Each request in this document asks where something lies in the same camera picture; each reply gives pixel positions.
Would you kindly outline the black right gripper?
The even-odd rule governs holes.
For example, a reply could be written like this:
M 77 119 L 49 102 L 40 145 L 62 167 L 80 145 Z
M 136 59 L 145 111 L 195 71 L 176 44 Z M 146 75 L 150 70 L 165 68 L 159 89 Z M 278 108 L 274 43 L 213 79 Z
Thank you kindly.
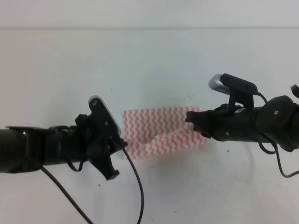
M 205 138 L 217 141 L 264 142 L 263 135 L 256 128 L 256 118 L 262 108 L 239 109 L 230 115 L 221 115 L 219 107 L 204 112 L 188 111 L 185 122 L 200 123 L 207 121 L 204 129 L 197 124 L 193 129 Z

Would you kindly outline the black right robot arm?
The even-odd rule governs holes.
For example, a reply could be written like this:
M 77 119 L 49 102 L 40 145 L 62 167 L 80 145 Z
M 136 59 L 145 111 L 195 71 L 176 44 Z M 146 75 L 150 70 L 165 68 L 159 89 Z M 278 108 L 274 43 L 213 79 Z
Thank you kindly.
M 288 96 L 273 98 L 262 107 L 235 106 L 232 112 L 227 104 L 188 111 L 185 121 L 202 136 L 217 141 L 276 143 L 287 152 L 299 147 L 299 106 Z

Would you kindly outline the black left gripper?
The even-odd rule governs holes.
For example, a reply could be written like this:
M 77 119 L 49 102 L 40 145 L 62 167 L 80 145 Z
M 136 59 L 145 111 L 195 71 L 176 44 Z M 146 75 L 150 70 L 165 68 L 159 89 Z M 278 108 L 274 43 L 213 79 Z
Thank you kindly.
M 128 143 L 120 136 L 105 137 L 92 117 L 79 114 L 75 126 L 52 126 L 48 134 L 48 164 L 66 163 L 75 172 L 88 161 L 106 180 L 115 179 L 120 172 L 114 169 L 110 154 L 122 151 Z

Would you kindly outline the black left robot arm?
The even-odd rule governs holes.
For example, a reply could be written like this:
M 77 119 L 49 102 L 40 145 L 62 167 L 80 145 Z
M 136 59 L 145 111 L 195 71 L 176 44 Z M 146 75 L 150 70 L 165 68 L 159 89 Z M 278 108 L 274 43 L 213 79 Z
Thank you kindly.
M 9 126 L 0 131 L 0 171 L 25 173 L 43 166 L 67 164 L 80 172 L 88 161 L 107 180 L 119 175 L 111 155 L 128 144 L 110 115 L 80 114 L 74 126 Z

